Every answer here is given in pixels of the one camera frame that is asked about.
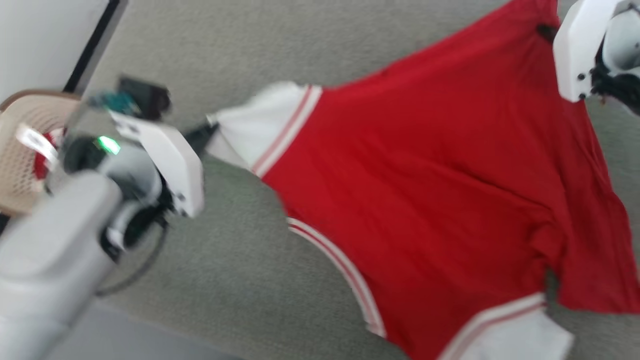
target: white tag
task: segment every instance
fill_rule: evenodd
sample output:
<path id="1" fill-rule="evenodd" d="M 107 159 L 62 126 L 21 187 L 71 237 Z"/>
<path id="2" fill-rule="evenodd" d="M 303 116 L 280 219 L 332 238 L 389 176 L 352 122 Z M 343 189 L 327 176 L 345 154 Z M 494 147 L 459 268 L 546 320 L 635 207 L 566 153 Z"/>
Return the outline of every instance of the white tag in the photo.
<path id="1" fill-rule="evenodd" d="M 44 156 L 45 159 L 47 159 L 47 168 L 52 169 L 58 162 L 58 152 L 56 148 L 38 131 L 35 131 L 25 124 L 20 124 L 18 130 L 15 132 L 15 137 L 22 145 Z"/>

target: green light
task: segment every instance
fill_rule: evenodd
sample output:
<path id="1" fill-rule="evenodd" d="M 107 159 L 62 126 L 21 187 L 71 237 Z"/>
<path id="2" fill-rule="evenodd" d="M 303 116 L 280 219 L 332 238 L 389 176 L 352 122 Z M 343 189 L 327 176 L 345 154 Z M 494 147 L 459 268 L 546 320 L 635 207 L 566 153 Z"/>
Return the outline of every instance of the green light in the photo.
<path id="1" fill-rule="evenodd" d="M 110 152 L 111 154 L 118 154 L 120 152 L 120 146 L 116 143 L 116 140 L 112 138 L 108 138 L 106 136 L 100 136 L 98 138 L 98 143 L 100 146 Z"/>

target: white wall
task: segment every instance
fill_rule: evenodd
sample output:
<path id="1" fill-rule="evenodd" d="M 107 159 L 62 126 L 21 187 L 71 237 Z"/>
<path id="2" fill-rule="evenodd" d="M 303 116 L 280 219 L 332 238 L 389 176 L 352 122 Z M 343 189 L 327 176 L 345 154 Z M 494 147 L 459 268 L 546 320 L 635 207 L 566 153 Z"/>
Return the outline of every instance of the white wall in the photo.
<path id="1" fill-rule="evenodd" d="M 238 360 L 97 303 L 48 360 Z"/>
<path id="2" fill-rule="evenodd" d="M 0 0 L 0 102 L 62 90 L 108 0 Z"/>

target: red stripe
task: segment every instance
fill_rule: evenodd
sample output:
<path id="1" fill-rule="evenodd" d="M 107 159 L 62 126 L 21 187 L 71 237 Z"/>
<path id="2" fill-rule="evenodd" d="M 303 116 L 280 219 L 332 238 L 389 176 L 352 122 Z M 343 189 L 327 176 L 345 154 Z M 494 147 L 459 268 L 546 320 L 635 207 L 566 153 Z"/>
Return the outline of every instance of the red stripe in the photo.
<path id="1" fill-rule="evenodd" d="M 516 313 L 505 315 L 501 318 L 496 318 L 493 320 L 489 320 L 485 323 L 482 323 L 479 327 L 473 330 L 471 334 L 469 334 L 469 336 L 467 336 L 466 340 L 453 353 L 453 356 L 451 356 L 451 359 L 459 359 L 462 355 L 464 355 L 464 353 L 468 350 L 469 346 L 471 346 L 471 344 L 478 338 L 478 336 L 480 336 L 490 326 L 493 326 L 496 323 L 505 322 L 505 321 L 512 320 L 514 318 L 518 318 L 520 316 L 526 315 L 528 313 L 531 313 L 535 310 L 542 308 L 543 306 L 544 304 L 536 304 L 536 305 L 527 307 L 525 309 L 522 309 L 520 311 L 517 311 Z"/>
<path id="2" fill-rule="evenodd" d="M 375 317 L 373 316 L 373 312 L 371 310 L 370 304 L 367 301 L 367 298 L 365 297 L 362 288 L 360 287 L 360 284 L 358 283 L 358 281 L 356 281 L 356 277 L 353 275 L 353 273 L 351 272 L 351 270 L 349 269 L 348 266 L 346 266 L 342 260 L 340 259 L 340 257 L 338 257 L 338 255 L 336 255 L 336 253 L 333 252 L 333 250 L 329 247 L 327 247 L 320 239 L 318 239 L 317 237 L 315 237 L 313 234 L 310 234 L 308 231 L 302 229 L 301 227 L 294 225 L 294 224 L 289 224 L 289 227 L 292 227 L 298 231 L 301 231 L 303 233 L 305 233 L 306 235 L 308 235 L 309 237 L 315 239 L 315 241 L 317 241 L 324 249 L 326 249 L 326 251 L 331 255 L 331 257 L 336 260 L 344 269 L 345 274 L 347 274 L 347 276 L 351 279 L 351 283 L 353 284 L 353 286 L 356 289 L 357 292 L 357 296 L 362 300 L 361 303 L 363 304 L 363 306 L 365 307 L 365 312 L 367 313 L 367 316 L 369 317 L 369 319 L 371 321 L 375 321 Z"/>
<path id="3" fill-rule="evenodd" d="M 278 147 L 278 145 L 280 145 L 280 143 L 282 142 L 282 140 L 286 136 L 287 132 L 289 132 L 289 130 L 293 126 L 293 124 L 296 123 L 296 120 L 300 116 L 300 113 L 302 112 L 302 109 L 307 104 L 307 101 L 309 99 L 309 95 L 310 94 L 311 94 L 311 86 L 307 85 L 307 91 L 305 92 L 304 97 L 300 101 L 300 105 L 298 105 L 298 108 L 296 108 L 296 111 L 294 111 L 293 115 L 291 115 L 291 118 L 289 118 L 289 121 L 287 121 L 287 125 L 285 125 L 284 129 L 282 129 L 282 131 L 280 132 L 280 134 L 278 135 L 276 140 L 271 144 L 271 146 L 269 146 L 267 151 L 258 159 L 258 161 L 256 161 L 256 163 L 255 163 L 255 165 L 253 166 L 253 169 L 252 169 L 254 173 L 271 156 L 271 154 L 275 151 L 275 149 Z"/>

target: clothing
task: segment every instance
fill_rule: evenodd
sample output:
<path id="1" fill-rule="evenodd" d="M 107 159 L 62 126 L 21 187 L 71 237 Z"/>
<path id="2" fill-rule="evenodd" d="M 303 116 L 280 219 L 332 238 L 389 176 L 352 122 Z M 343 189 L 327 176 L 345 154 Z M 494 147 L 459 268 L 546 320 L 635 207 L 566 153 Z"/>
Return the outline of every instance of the clothing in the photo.
<path id="1" fill-rule="evenodd" d="M 413 360 L 562 359 L 548 267 L 565 306 L 640 313 L 625 208 L 536 32 L 556 9 L 514 0 L 360 81 L 280 83 L 211 117 Z"/>

